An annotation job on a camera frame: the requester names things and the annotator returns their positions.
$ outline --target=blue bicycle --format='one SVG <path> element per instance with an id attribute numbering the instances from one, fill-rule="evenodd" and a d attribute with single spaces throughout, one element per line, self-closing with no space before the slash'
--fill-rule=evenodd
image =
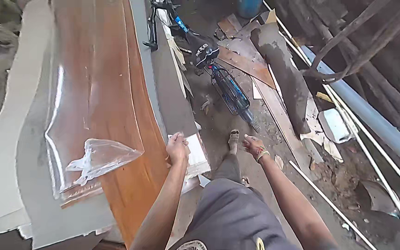
<path id="1" fill-rule="evenodd" d="M 259 133 L 260 126 L 254 120 L 253 113 L 249 110 L 251 102 L 247 95 L 229 71 L 215 62 L 219 55 L 219 47 L 214 42 L 214 39 L 191 31 L 175 12 L 175 9 L 180 5 L 172 4 L 171 0 L 164 0 L 163 2 L 151 1 L 151 6 L 152 14 L 148 19 L 149 26 L 151 26 L 150 39 L 149 42 L 143 42 L 143 44 L 150 47 L 151 51 L 158 49 L 155 25 L 156 10 L 167 10 L 171 21 L 176 23 L 176 25 L 172 25 L 170 28 L 179 31 L 180 35 L 186 39 L 191 47 L 192 63 L 198 69 L 205 69 L 211 75 L 211 82 L 229 108 L 229 111 L 233 115 L 240 115 L 256 133 Z"/>

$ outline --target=bicycle saddle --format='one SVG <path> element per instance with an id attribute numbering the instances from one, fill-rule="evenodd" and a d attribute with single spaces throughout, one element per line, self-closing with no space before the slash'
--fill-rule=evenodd
<path id="1" fill-rule="evenodd" d="M 209 60 L 219 56 L 219 47 L 211 37 L 195 35 L 192 31 L 186 33 L 186 39 L 192 50 L 192 63 L 199 69 L 203 69 Z"/>

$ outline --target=white stick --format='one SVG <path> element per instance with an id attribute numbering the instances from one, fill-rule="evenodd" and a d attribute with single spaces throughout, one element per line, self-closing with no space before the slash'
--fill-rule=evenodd
<path id="1" fill-rule="evenodd" d="M 269 11 L 272 11 L 271 7 L 265 2 L 265 0 L 263 1 L 263 3 Z M 277 23 L 280 25 L 280 27 L 285 31 L 288 38 L 293 40 L 291 33 L 286 29 L 285 25 L 282 23 L 282 21 L 279 19 L 279 17 L 277 15 L 275 15 L 275 18 L 277 20 Z M 303 50 L 300 47 L 293 45 L 289 39 L 286 39 L 286 37 L 282 34 L 282 32 L 279 31 L 279 33 L 285 38 L 286 43 L 292 48 L 292 50 L 294 50 L 294 52 L 296 52 L 296 54 L 305 62 L 305 64 L 307 64 L 308 66 L 311 66 L 311 62 L 307 58 L 307 56 L 305 55 Z"/>
<path id="2" fill-rule="evenodd" d="M 294 162 L 289 161 L 289 163 L 297 170 L 297 172 L 300 173 L 300 175 L 309 183 L 309 185 L 311 185 L 314 190 L 316 190 L 320 196 L 330 205 L 331 208 L 334 209 L 334 211 L 336 211 L 336 213 L 354 230 L 354 232 L 360 236 L 360 238 L 372 249 L 372 250 L 377 250 L 376 247 L 373 246 L 373 244 L 367 239 L 367 237 L 365 237 L 360 231 L 359 229 L 336 207 L 336 205 L 334 205 L 330 199 L 328 199 L 328 197 L 325 196 L 325 194 L 316 186 L 314 185 L 314 183 L 302 172 L 302 170 L 300 168 L 298 168 L 296 166 L 296 164 L 294 164 Z"/>
<path id="3" fill-rule="evenodd" d="M 400 213 L 400 201 L 396 195 L 396 193 L 392 190 L 392 188 L 390 187 L 390 185 L 388 184 L 387 180 L 385 179 L 385 176 L 382 174 L 381 170 L 379 169 L 379 167 L 377 166 L 376 162 L 374 161 L 373 157 L 371 156 L 370 152 L 368 151 L 367 147 L 365 146 L 364 142 L 360 139 L 359 134 L 356 133 L 356 131 L 354 130 L 354 128 L 351 127 L 350 122 L 348 122 L 348 117 L 347 115 L 342 111 L 342 108 L 339 104 L 339 102 L 336 100 L 336 98 L 334 97 L 333 93 L 330 90 L 330 86 L 327 84 L 324 84 L 324 88 L 327 91 L 328 95 L 330 96 L 331 100 L 334 102 L 334 104 L 336 105 L 337 110 L 341 113 L 342 118 L 345 120 L 345 122 L 347 123 L 351 133 L 354 134 L 354 136 L 356 137 L 357 142 L 359 143 L 360 147 L 362 148 L 362 150 L 364 151 L 365 155 L 367 155 L 367 158 L 369 159 L 371 165 L 373 166 L 375 172 L 377 173 L 379 179 L 382 181 L 385 189 L 387 190 L 388 195 L 390 195 L 393 203 L 395 204 L 395 206 L 397 207 L 397 210 Z"/>
<path id="4" fill-rule="evenodd" d="M 388 154 L 384 151 L 384 149 L 379 145 L 379 143 L 374 139 L 374 137 L 370 134 L 370 132 L 364 127 L 364 125 L 359 121 L 356 115 L 348 108 L 348 106 L 344 103 L 344 101 L 337 95 L 336 91 L 329 86 L 328 88 L 330 92 L 334 95 L 334 97 L 337 99 L 337 101 L 343 106 L 343 108 L 348 112 L 348 114 L 351 116 L 353 121 L 359 126 L 359 128 L 367 135 L 367 137 L 371 140 L 373 145 L 381 152 L 381 155 L 385 157 L 387 162 L 391 165 L 391 167 L 395 170 L 397 175 L 400 177 L 400 168 L 397 167 L 397 165 L 393 162 L 393 160 L 388 156 Z"/>

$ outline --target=bracelet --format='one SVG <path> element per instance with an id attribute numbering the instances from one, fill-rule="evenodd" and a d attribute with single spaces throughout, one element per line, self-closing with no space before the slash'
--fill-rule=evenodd
<path id="1" fill-rule="evenodd" d="M 256 162 L 259 162 L 260 158 L 261 158 L 262 156 L 266 155 L 266 154 L 267 154 L 267 155 L 270 155 L 270 153 L 269 153 L 267 150 L 264 150 L 264 151 L 260 152 L 259 155 L 257 156 Z"/>

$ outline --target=person's hand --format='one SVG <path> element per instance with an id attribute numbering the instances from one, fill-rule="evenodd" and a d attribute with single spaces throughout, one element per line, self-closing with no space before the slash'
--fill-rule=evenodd
<path id="1" fill-rule="evenodd" d="M 166 151 L 168 152 L 172 164 L 177 163 L 188 164 L 189 151 L 188 142 L 182 132 L 175 133 L 168 141 L 166 145 Z"/>
<path id="2" fill-rule="evenodd" d="M 245 151 L 253 155 L 256 161 L 258 155 L 266 150 L 261 139 L 247 134 L 245 134 L 245 139 L 243 140 L 243 147 Z"/>

